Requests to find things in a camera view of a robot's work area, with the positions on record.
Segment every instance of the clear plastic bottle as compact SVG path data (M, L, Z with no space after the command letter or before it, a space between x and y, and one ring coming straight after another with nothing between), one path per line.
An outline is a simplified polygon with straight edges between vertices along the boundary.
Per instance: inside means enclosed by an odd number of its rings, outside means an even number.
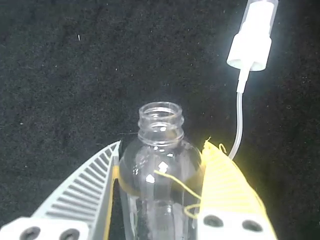
M201 157L184 140L182 109L171 102L152 102L140 108L139 117L138 138L119 164L126 240L195 239L192 219L183 208L197 200L170 178L154 173L172 175L187 185L195 179Z

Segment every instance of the white plastic part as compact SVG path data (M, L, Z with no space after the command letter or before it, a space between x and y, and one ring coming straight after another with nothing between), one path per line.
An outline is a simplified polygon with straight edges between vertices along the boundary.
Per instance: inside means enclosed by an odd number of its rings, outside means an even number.
M85 222L62 219L21 217L0 229L1 240L88 240L88 236Z
M278 0L249 0L240 31L234 36L227 63L240 69L237 92L243 93L250 71L267 66L271 48L270 32Z
M89 228L87 240L103 239L112 191L112 168L119 163L119 145L120 141L114 142L87 160L32 217L82 221Z
M197 240L277 240L268 221L257 214L205 208L197 222Z

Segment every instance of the gray plastic part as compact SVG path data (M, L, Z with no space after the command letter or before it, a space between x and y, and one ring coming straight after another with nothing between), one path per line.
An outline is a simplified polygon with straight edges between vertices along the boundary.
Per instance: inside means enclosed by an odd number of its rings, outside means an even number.
M112 169L119 162L120 141L103 148L74 171L32 217L78 220L89 227L88 240L104 239L112 191Z

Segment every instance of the plastic tube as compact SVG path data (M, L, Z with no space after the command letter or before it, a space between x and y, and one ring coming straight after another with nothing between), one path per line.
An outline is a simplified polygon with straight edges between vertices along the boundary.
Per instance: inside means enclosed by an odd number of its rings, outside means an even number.
M233 160L235 155L237 154L237 151L241 143L242 132L244 128L242 96L243 94L241 92L237 92L236 94L236 134L235 134L235 140L234 140L232 149L229 154L229 158L231 160Z

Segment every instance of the bottle mouth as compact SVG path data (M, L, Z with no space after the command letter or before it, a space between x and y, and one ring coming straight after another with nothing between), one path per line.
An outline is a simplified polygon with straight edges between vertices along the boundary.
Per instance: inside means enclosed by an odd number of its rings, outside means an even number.
M172 102L151 102L139 109L139 127L179 128L184 123L182 108Z
M140 118L146 120L169 121L174 118L182 117L182 109L179 105L168 102L151 102L139 109Z
M167 102L151 102L139 109L138 137L149 145L167 145L184 137L182 124L185 119L179 105Z

